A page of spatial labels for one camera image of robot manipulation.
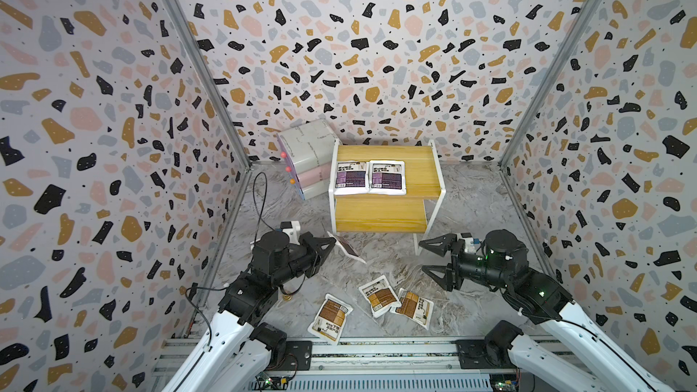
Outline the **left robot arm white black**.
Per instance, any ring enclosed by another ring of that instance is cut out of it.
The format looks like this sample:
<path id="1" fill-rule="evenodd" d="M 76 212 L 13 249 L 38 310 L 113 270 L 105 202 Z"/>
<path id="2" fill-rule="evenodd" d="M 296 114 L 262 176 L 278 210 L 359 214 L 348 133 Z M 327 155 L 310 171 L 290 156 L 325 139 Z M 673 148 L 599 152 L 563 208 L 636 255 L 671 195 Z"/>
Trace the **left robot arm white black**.
<path id="1" fill-rule="evenodd" d="M 240 391 L 284 361 L 287 334 L 263 318 L 281 287 L 313 277 L 336 240 L 299 234 L 290 223 L 255 241 L 246 270 L 224 289 L 208 330 L 164 387 L 166 391 Z"/>

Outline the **two-tier wooden white shelf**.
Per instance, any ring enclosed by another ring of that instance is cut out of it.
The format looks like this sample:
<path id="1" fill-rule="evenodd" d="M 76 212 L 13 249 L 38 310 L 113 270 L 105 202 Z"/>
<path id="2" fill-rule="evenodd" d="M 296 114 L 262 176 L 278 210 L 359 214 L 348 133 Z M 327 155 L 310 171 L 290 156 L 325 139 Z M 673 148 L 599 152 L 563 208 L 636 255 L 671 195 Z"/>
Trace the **two-tier wooden white shelf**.
<path id="1" fill-rule="evenodd" d="M 405 163 L 406 192 L 402 195 L 336 194 L 340 162 L 396 161 Z M 446 196 L 436 143 L 424 146 L 344 145 L 336 140 L 330 167 L 330 216 L 332 231 L 410 233 L 415 254 L 419 241 L 428 239 Z"/>

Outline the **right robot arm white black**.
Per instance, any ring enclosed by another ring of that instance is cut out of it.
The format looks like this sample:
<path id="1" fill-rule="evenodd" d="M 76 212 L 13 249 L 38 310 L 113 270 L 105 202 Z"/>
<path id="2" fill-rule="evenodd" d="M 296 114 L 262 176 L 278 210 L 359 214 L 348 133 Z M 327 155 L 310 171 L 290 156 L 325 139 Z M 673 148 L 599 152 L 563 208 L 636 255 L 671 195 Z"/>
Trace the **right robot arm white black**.
<path id="1" fill-rule="evenodd" d="M 499 293 L 518 315 L 555 337 L 585 367 L 561 359 L 506 320 L 484 338 L 490 364 L 520 368 L 559 391 L 670 390 L 609 339 L 559 282 L 531 268 L 526 245 L 509 230 L 492 230 L 481 241 L 449 233 L 420 241 L 419 248 L 450 257 L 447 265 L 422 268 L 440 288 L 460 290 L 470 281 Z"/>

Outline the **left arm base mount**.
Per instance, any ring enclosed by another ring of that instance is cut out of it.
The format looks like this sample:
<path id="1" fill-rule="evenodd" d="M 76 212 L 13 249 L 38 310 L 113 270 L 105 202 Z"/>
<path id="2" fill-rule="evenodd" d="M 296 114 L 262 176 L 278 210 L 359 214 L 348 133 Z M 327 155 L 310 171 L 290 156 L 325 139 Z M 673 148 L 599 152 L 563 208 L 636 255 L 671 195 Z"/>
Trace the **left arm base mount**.
<path id="1" fill-rule="evenodd" d="M 272 350 L 272 359 L 266 371 L 302 372 L 309 371 L 313 353 L 310 340 L 289 340 Z"/>

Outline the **purple coffee bag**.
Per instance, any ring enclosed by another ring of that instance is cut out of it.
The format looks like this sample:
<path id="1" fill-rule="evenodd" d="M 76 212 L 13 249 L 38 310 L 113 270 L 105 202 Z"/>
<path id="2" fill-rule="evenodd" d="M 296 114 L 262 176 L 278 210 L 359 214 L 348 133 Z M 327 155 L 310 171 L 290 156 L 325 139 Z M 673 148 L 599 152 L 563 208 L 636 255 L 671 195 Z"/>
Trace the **purple coffee bag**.
<path id="1" fill-rule="evenodd" d="M 373 160 L 368 163 L 370 194 L 403 196 L 407 194 L 406 165 L 403 161 Z"/>
<path id="2" fill-rule="evenodd" d="M 366 264 L 366 261 L 359 256 L 358 252 L 352 248 L 346 239 L 331 232 L 330 230 L 327 230 L 327 234 L 336 241 L 336 245 L 339 247 L 345 257 L 359 263 Z"/>
<path id="3" fill-rule="evenodd" d="M 366 162 L 338 162 L 334 192 L 337 196 L 365 194 L 370 190 Z"/>

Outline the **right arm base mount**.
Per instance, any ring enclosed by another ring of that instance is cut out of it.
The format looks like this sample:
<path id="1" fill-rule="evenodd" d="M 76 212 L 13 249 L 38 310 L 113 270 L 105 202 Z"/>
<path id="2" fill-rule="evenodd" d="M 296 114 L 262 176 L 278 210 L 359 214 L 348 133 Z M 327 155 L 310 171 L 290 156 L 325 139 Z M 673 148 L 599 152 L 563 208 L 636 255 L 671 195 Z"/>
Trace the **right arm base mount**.
<path id="1" fill-rule="evenodd" d="M 514 369 L 508 351 L 485 339 L 459 339 L 455 341 L 461 369 Z"/>

